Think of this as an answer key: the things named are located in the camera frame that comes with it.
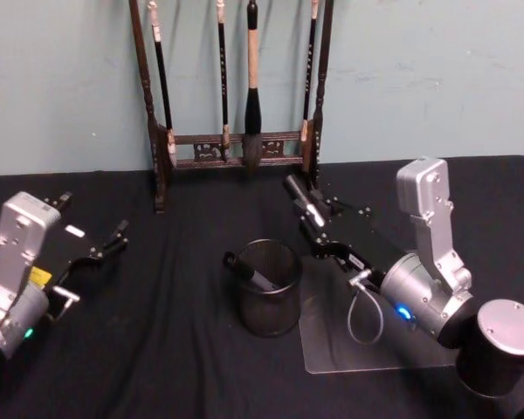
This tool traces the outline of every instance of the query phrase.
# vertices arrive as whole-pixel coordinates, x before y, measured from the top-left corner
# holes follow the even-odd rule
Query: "gray cable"
[[[374,345],[378,342],[379,339],[381,339],[381,336],[383,335],[384,330],[384,315],[383,315],[383,309],[378,305],[378,301],[376,301],[376,298],[367,291],[367,288],[365,288],[365,285],[362,285],[360,283],[355,284],[359,290],[361,290],[367,297],[370,298],[370,300],[375,304],[376,310],[378,311],[378,318],[379,318],[379,327],[378,327],[378,333],[372,340],[360,340],[355,337],[353,330],[351,328],[351,316],[353,314],[353,309],[355,307],[355,303],[357,302],[357,296],[359,295],[359,290],[355,292],[355,296],[353,297],[353,300],[351,301],[351,306],[349,307],[348,312],[348,330],[349,335],[351,336],[351,339],[353,339],[355,342],[357,342],[360,345]]]

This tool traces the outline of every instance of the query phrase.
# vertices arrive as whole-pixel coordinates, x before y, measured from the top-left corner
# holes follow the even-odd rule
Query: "wall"
[[[158,3],[176,132],[219,132],[215,0]],[[264,129],[296,129],[310,0],[258,3]],[[235,132],[247,85],[245,4],[227,1]],[[336,0],[324,112],[324,162],[524,155],[524,0]],[[149,160],[128,2],[0,2],[0,175]]]

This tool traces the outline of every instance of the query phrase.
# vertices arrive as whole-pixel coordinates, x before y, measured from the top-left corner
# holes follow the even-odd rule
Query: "table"
[[[370,204],[404,249],[413,229],[396,205],[406,161],[323,165],[321,187]],[[221,259],[262,237],[308,248],[281,181],[289,168],[179,173],[169,210],[153,214],[149,172],[0,177],[0,206],[19,190],[74,194],[65,220],[102,239],[122,219],[130,245],[114,270],[66,287],[82,301],[37,330],[7,368],[0,418],[504,418],[524,406],[524,380],[499,402],[472,397],[451,368],[310,375],[298,328],[261,339],[241,326]],[[449,159],[455,248],[480,299],[524,303],[524,157]]]

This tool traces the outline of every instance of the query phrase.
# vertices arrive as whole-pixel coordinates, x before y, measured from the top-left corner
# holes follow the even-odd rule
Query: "black mesh cup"
[[[238,280],[238,313],[248,330],[258,336],[279,336],[292,329],[300,317],[299,256],[278,240],[257,240],[238,257],[279,288],[262,291]]]

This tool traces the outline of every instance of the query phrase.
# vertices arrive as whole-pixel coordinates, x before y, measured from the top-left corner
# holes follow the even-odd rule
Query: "blue led light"
[[[397,306],[396,311],[400,315],[400,317],[404,320],[411,320],[411,318],[413,317],[411,315],[410,309],[406,306],[401,306],[401,305]]]

